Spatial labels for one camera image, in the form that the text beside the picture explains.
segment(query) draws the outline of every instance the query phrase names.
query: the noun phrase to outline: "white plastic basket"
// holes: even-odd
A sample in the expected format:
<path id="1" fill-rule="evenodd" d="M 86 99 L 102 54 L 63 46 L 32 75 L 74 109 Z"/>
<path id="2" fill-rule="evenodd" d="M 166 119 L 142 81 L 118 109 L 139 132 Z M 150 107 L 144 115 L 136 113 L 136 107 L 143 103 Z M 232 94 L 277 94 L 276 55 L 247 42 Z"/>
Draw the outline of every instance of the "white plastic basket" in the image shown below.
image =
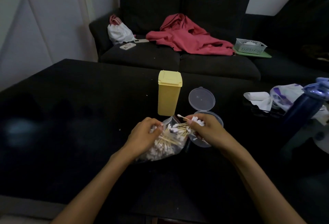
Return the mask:
<path id="1" fill-rule="evenodd" d="M 256 45 L 246 45 L 246 42 L 252 42 L 255 43 Z M 249 40 L 249 39 L 236 39 L 235 46 L 234 48 L 238 52 L 242 53 L 250 53 L 250 54 L 261 54 L 267 46 L 260 42 L 260 41 L 254 41 L 254 40 Z"/>

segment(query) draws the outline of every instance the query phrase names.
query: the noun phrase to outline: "yellow lid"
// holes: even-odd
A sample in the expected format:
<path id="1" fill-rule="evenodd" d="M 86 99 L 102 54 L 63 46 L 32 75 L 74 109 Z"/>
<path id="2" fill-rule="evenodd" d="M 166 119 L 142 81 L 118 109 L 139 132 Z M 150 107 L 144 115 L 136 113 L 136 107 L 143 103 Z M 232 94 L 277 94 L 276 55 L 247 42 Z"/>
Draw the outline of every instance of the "yellow lid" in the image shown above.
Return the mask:
<path id="1" fill-rule="evenodd" d="M 162 70 L 158 78 L 159 85 L 171 85 L 182 87 L 183 80 L 180 72 Z"/>

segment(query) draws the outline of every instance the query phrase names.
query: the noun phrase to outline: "person's left hand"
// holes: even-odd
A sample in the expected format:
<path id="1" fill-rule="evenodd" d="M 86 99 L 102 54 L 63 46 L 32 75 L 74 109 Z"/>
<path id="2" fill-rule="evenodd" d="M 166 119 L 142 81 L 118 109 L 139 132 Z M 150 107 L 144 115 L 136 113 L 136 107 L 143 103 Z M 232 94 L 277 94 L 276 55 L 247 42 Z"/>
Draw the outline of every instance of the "person's left hand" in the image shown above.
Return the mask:
<path id="1" fill-rule="evenodd" d="M 150 133 L 152 125 L 157 126 L 153 133 Z M 133 156 L 133 159 L 148 151 L 154 144 L 155 139 L 162 133 L 162 123 L 155 119 L 147 117 L 139 122 L 131 131 L 127 142 L 123 146 L 125 150 Z"/>

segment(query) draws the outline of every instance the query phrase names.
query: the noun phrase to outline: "hand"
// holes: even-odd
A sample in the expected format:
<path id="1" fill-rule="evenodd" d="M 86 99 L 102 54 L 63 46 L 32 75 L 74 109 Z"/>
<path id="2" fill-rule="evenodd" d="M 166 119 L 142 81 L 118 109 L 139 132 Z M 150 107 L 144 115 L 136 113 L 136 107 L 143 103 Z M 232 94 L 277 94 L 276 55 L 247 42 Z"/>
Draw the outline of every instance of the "hand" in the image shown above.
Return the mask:
<path id="1" fill-rule="evenodd" d="M 204 126 L 198 123 L 187 120 L 187 124 L 199 133 L 203 139 L 210 145 L 219 148 L 222 151 L 234 151 L 242 147 L 218 122 L 215 116 L 210 114 L 197 113 L 189 115 L 186 118 L 192 119 L 193 116 L 205 122 Z"/>
<path id="2" fill-rule="evenodd" d="M 150 133 L 153 125 L 157 126 L 157 128 L 153 133 Z M 142 122 L 139 122 L 131 131 L 123 148 L 135 159 L 152 147 L 155 139 L 162 133 L 162 130 L 163 126 L 159 120 L 147 117 Z"/>

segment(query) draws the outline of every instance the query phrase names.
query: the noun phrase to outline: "black pillow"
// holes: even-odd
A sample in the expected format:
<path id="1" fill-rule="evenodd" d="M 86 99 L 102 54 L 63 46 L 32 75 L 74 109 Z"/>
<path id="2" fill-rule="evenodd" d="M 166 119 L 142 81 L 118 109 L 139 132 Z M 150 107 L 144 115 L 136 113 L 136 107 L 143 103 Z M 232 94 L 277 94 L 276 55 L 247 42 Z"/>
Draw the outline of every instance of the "black pillow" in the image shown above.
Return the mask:
<path id="1" fill-rule="evenodd" d="M 183 14 L 211 36 L 235 43 L 249 0 L 184 0 Z"/>
<path id="2" fill-rule="evenodd" d="M 267 46 L 282 51 L 303 45 L 328 46 L 329 0 L 289 0 L 259 33 Z"/>
<path id="3" fill-rule="evenodd" d="M 181 0 L 120 0 L 121 20 L 134 34 L 159 31 L 165 18 L 180 12 Z"/>

